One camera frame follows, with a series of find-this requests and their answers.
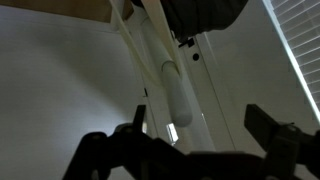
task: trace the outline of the window blind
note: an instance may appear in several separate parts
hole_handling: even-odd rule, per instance
[[[320,0],[264,0],[305,93],[320,120]]]

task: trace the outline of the ceiling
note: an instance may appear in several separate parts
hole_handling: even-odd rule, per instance
[[[108,0],[0,0],[0,5],[108,23],[112,11]],[[132,12],[131,1],[125,0],[123,18],[128,18]]]

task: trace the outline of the white wall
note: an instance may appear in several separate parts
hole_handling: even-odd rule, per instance
[[[243,126],[250,103],[258,104],[278,121],[295,122],[307,133],[319,129],[261,0],[249,1],[233,25],[207,33],[207,37],[214,54],[207,67],[221,72],[228,91],[229,97],[220,100],[231,101],[232,107],[222,103],[222,110],[235,115],[226,121],[237,150],[264,154]]]
[[[83,135],[133,119],[140,88],[109,25],[0,6],[0,179],[61,179]]]

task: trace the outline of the dark fabric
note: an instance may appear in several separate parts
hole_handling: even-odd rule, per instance
[[[132,2],[143,7],[141,0]],[[161,0],[170,29],[176,39],[211,30],[223,30],[240,15],[248,0]]]

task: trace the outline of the white pipe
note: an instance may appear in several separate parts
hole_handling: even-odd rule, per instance
[[[116,5],[117,10],[119,11],[120,15],[122,16],[123,13],[123,7],[124,7],[124,1],[125,0],[112,0],[114,4]],[[118,27],[118,20],[115,14],[115,11],[112,10],[111,12],[111,20],[110,24],[113,30],[117,31],[119,29]]]
[[[192,112],[176,64],[171,60],[149,18],[141,24],[141,30],[151,58],[162,77],[172,122],[176,126],[185,127],[192,121]]]

